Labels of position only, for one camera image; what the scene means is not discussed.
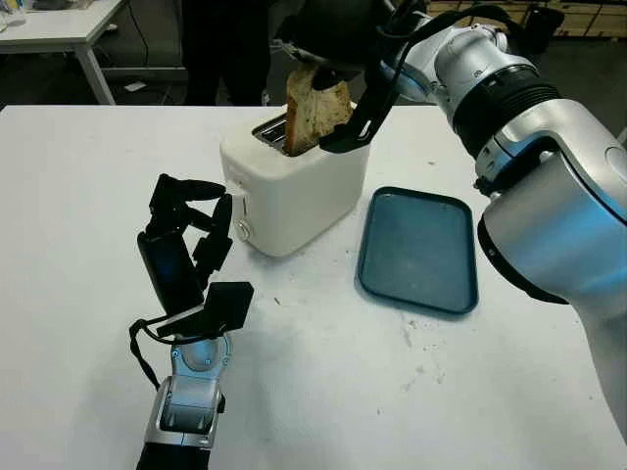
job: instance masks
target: slice of bread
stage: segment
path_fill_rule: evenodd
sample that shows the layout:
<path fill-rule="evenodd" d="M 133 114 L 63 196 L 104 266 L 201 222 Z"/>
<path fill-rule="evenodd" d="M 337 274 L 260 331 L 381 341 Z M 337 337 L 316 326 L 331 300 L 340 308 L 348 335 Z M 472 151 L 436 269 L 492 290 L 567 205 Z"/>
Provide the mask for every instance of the slice of bread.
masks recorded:
<path fill-rule="evenodd" d="M 312 87 L 317 65 L 301 64 L 287 79 L 287 124 L 285 152 L 296 157 L 315 147 L 320 137 L 333 132 L 336 124 L 351 118 L 351 95 L 345 81 L 316 91 Z"/>

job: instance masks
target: desk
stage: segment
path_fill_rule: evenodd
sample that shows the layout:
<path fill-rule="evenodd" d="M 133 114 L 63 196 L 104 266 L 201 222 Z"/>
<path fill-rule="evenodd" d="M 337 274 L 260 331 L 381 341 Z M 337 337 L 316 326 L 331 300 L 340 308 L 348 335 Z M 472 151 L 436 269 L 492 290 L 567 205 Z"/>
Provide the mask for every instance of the desk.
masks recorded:
<path fill-rule="evenodd" d="M 135 247 L 157 176 L 221 181 L 221 134 L 277 113 L 0 114 L 4 468 L 134 468 L 154 389 L 128 351 L 127 328 L 161 314 Z M 356 287 L 376 188 L 460 198 L 476 222 L 487 200 L 472 189 L 473 174 L 438 109 L 395 108 L 373 142 L 352 213 L 289 258 L 235 240 L 212 280 L 249 280 L 256 294 L 232 335 L 213 468 L 627 467 L 570 307 L 527 298 L 479 249 L 479 304 L 458 321 L 376 302 Z M 194 243 L 199 234 L 188 232 Z M 144 336 L 140 344 L 163 379 L 168 348 Z"/>
<path fill-rule="evenodd" d="M 85 10 L 33 12 L 26 23 L 0 32 L 0 54 L 74 52 L 101 105 L 114 105 L 91 49 L 125 0 L 96 0 Z"/>

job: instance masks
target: plastic tray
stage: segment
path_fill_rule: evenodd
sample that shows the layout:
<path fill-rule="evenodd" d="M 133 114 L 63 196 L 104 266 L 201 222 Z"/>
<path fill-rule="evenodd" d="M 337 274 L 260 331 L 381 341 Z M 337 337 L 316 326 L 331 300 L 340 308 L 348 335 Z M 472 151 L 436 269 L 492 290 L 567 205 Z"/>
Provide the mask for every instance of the plastic tray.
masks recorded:
<path fill-rule="evenodd" d="M 383 187 L 372 196 L 358 278 L 370 294 L 466 313 L 478 301 L 472 212 L 448 196 Z"/>

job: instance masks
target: white toaster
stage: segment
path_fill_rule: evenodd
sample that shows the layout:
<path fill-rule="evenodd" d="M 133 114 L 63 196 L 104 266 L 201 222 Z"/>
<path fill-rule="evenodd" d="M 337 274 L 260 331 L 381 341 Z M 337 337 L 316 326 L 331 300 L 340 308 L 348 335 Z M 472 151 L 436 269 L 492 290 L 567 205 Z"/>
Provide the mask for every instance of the white toaster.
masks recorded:
<path fill-rule="evenodd" d="M 272 257 L 298 250 L 355 206 L 370 152 L 331 154 L 316 146 L 289 157 L 284 141 L 283 114 L 234 129 L 219 148 L 237 234 Z"/>

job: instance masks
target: person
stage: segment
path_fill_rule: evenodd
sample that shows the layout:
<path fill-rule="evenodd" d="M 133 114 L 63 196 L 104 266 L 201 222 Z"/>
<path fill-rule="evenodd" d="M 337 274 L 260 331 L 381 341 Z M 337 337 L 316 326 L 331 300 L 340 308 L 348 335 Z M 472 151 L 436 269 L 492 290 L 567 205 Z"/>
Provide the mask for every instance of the person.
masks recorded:
<path fill-rule="evenodd" d="M 214 106 L 222 79 L 236 106 L 263 103 L 269 71 L 268 0 L 183 0 L 184 104 Z"/>

